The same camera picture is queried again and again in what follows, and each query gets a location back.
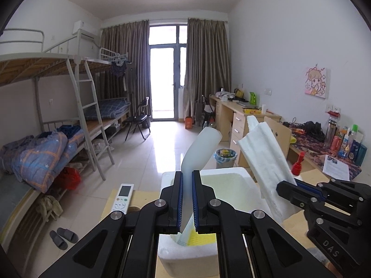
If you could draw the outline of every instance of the red bottle cap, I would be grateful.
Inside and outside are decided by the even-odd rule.
[[[299,176],[302,170],[301,162],[303,162],[305,156],[305,152],[301,152],[296,163],[292,166],[291,173],[294,176]]]

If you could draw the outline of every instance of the brown curtain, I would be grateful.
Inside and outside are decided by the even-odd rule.
[[[112,26],[103,29],[102,47],[120,54],[128,53],[128,59],[132,62],[128,69],[135,70],[136,73],[128,74],[127,70],[126,74],[132,109],[135,112],[140,102],[149,97],[147,112],[151,114],[149,36],[150,23],[148,20]],[[102,99],[127,96],[124,92],[123,79],[115,77],[109,71],[101,74],[99,86]]]
[[[231,88],[227,32],[224,22],[189,19],[184,82],[184,117],[195,113],[201,96]]]

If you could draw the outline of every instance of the bed frame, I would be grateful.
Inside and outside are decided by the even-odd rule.
[[[5,31],[36,32],[42,35],[42,40],[0,41],[0,44],[12,42],[31,42],[41,45],[40,52],[0,55],[0,87],[11,83],[32,79],[35,84],[36,108],[38,112],[40,130],[42,132],[53,131],[55,130],[55,128],[63,124],[79,124],[84,131],[85,138],[84,141],[79,145],[75,155],[77,155],[83,148],[85,148],[89,157],[89,162],[84,163],[83,169],[81,169],[80,172],[84,170],[88,164],[91,164],[93,170],[95,171],[96,169],[98,169],[102,180],[105,180],[106,177],[104,176],[98,159],[103,154],[103,152],[107,151],[111,159],[111,163],[115,163],[111,154],[110,147],[108,145],[108,139],[106,137],[105,130],[117,120],[119,120],[124,114],[120,115],[119,118],[102,120],[101,113],[99,111],[98,98],[96,95],[93,74],[108,70],[111,67],[112,62],[120,64],[123,61],[126,61],[127,55],[120,55],[119,53],[115,53],[113,51],[99,47],[96,43],[97,38],[92,34],[82,31],[81,29],[78,30],[76,35],[73,35],[53,45],[47,50],[43,50],[45,36],[41,30],[10,28],[5,29]],[[80,56],[81,38],[87,38],[91,40],[97,47],[99,47],[99,59]],[[69,43],[71,40],[74,39],[77,39],[77,54],[70,55],[68,54],[70,46]],[[60,47],[62,45],[66,45],[67,47],[66,54],[60,53]],[[88,78],[80,79],[81,74],[87,74]],[[72,85],[74,87],[79,116],[75,118],[67,118],[56,121],[43,121],[40,108],[38,82],[40,78],[61,75],[70,76]],[[79,85],[82,82],[90,83],[94,98],[94,102],[86,106],[82,105],[80,98]],[[84,109],[91,106],[95,106],[98,120],[86,121],[84,116]],[[93,149],[92,140],[100,134],[102,134],[103,136],[105,149],[103,149],[98,155],[96,155]],[[65,192],[66,190],[60,190],[57,194],[57,200],[60,200]],[[39,195],[40,193],[38,191],[30,189],[30,191],[28,191],[25,195],[25,197],[27,197],[27,200],[21,200],[19,206],[14,209],[14,212],[10,216],[8,221],[11,222],[7,225],[8,229],[1,232],[1,235],[3,236],[2,245],[5,251],[9,249],[10,241],[12,240],[13,236],[15,241],[27,244],[27,253],[24,256],[24,263],[22,265],[22,275],[24,275],[26,272],[32,249],[45,223],[49,221],[50,217],[52,217],[54,220],[56,219],[52,211],[48,212],[48,215],[45,219],[42,219],[41,215],[36,213],[35,200],[37,197],[39,197]]]

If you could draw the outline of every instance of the slippers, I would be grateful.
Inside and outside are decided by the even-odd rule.
[[[71,243],[77,243],[79,241],[79,237],[68,229],[58,228],[57,233]]]
[[[49,235],[59,249],[66,250],[68,248],[67,243],[57,234],[57,232],[51,230]]]

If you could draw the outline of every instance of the metal ladder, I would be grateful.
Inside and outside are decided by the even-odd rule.
[[[88,152],[89,161],[90,161],[90,163],[93,167],[93,171],[96,171],[96,168],[98,168],[98,171],[101,175],[102,180],[105,181],[106,177],[104,176],[104,173],[101,169],[101,166],[99,165],[98,158],[97,158],[97,155],[95,154],[95,151],[94,151],[94,148],[93,148],[93,143],[92,143],[92,140],[90,138],[90,133],[88,131],[88,126],[87,126],[86,120],[85,120],[84,109],[86,109],[88,107],[91,107],[91,106],[95,106],[96,114],[97,114],[97,117],[98,117],[98,128],[101,129],[103,140],[104,140],[104,143],[105,143],[105,147],[104,147],[103,151],[107,150],[109,158],[111,159],[111,163],[113,165],[114,165],[115,161],[114,161],[114,158],[112,157],[111,149],[109,147],[107,137],[106,137],[106,133],[104,131],[101,112],[99,110],[99,105],[98,105],[98,98],[97,98],[96,91],[95,91],[94,80],[93,80],[93,76],[92,76],[92,74],[90,72],[90,69],[89,69],[88,61],[84,61],[86,73],[88,74],[88,79],[82,79],[82,80],[79,79],[79,63],[80,63],[80,60],[75,60],[75,63],[76,63],[76,67],[75,67],[75,73],[74,73],[70,60],[69,59],[66,60],[68,73],[71,77],[72,85],[74,86],[74,90],[75,90],[75,95],[76,95],[76,100],[77,100],[77,108],[78,108],[78,111],[79,111],[80,125],[81,125],[82,129],[84,130],[84,134],[85,134],[85,148]],[[90,103],[86,106],[83,106],[82,103],[81,103],[80,87],[79,87],[80,82],[89,82],[91,84],[91,87],[92,87],[94,102]]]

